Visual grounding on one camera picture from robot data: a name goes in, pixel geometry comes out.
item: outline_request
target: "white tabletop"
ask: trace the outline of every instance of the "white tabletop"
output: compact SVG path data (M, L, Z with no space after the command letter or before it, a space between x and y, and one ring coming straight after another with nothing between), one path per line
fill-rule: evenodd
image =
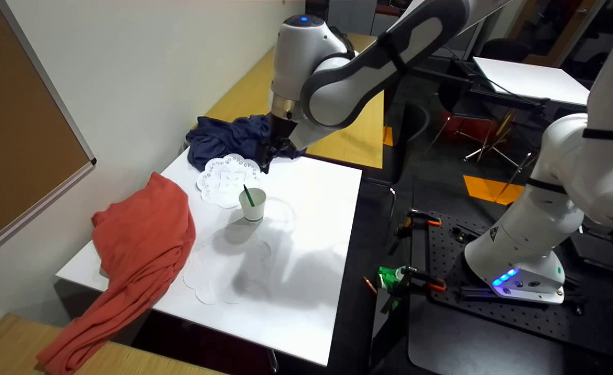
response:
M361 171L276 159L260 223L203 198L185 152L164 173L189 196L197 243L156 311L327 364ZM60 280L107 290L90 241Z
M526 98L547 98L553 102L585 107L591 90L569 73L554 67L494 60L473 56L478 68L491 79L494 92Z

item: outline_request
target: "bulletin board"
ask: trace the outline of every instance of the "bulletin board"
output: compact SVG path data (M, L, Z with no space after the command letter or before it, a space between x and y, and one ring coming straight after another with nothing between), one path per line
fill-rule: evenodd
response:
M0 243L96 164L55 94L0 3Z

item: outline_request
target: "red towel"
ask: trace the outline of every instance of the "red towel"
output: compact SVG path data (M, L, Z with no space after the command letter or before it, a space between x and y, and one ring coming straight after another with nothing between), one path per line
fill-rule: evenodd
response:
M111 335L152 309L197 239L188 196L152 173L143 189L94 214L94 243L109 290L37 355L52 375L78 372Z

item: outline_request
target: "small cup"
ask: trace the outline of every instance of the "small cup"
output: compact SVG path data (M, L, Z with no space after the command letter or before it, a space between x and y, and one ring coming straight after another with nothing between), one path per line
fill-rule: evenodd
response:
M265 202L267 202L267 194L260 187L248 187L248 194L241 189L240 191L240 205L241 205L241 212L248 221L260 221L265 214Z

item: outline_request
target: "desk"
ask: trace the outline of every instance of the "desk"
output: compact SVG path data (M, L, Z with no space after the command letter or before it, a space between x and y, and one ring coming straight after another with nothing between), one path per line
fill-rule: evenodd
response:
M369 35L348 35L357 51L374 42ZM273 76L273 51L268 51L208 113L206 117L234 122L268 111ZM308 146L308 156L338 160L355 166L384 166L384 92L374 96L357 122L317 144Z
M36 372L36 355L56 335L56 328L7 315L0 319L0 373L41 373ZM109 342L78 373L215 375L217 372Z
M536 100L585 107L591 92L569 73L554 67L536 67L473 56L478 68L491 79L496 94L515 94Z
M163 175L189 196L197 243L156 311L327 364L361 171L308 156L276 159L262 187L273 221L240 221L197 189L188 151ZM60 280L107 290L86 243Z

